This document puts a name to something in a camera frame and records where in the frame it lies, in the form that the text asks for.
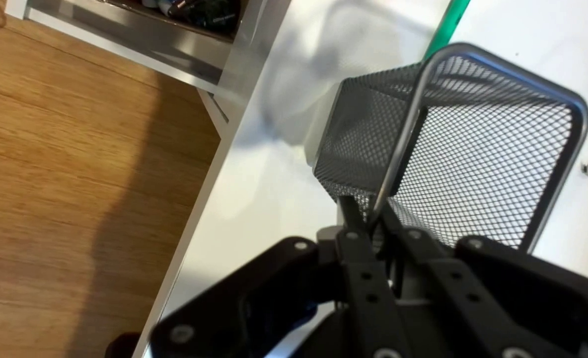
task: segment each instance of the metal mesh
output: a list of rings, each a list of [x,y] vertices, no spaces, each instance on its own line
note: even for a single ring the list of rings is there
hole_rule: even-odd
[[[409,119],[417,121],[413,145],[391,157]],[[578,95],[472,45],[451,45],[421,71],[411,65],[349,79],[315,175],[333,197],[391,193],[407,224],[447,244],[484,234],[522,248],[552,206],[584,121]],[[395,179],[383,181],[393,167]]]

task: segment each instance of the white desk surface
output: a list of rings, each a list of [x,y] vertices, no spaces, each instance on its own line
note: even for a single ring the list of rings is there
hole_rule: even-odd
[[[240,125],[210,167],[206,201],[190,214],[145,334],[278,238],[313,236],[335,222],[335,204],[310,167],[335,85],[419,61],[443,10],[439,0],[292,0]],[[476,0],[455,39],[478,43],[588,101],[588,4],[580,0]],[[534,248],[582,274],[586,161],[588,139]]]

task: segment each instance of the green pen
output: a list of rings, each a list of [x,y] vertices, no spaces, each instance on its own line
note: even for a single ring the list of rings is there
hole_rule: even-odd
[[[449,8],[447,8],[445,16],[441,18],[423,59],[431,57],[437,49],[445,47],[451,41],[460,16],[468,8],[468,2],[470,0],[451,0],[449,2]]]

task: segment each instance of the black mesh cup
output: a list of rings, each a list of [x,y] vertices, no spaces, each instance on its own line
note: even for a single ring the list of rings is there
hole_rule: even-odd
[[[576,93],[455,43],[419,65],[345,79],[313,173],[331,197],[357,197],[369,220],[389,203],[447,244],[484,234],[526,250],[586,123]]]

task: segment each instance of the wooden floor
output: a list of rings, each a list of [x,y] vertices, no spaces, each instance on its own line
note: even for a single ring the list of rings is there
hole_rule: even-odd
[[[0,29],[0,356],[139,330],[216,133],[188,85],[27,22]]]

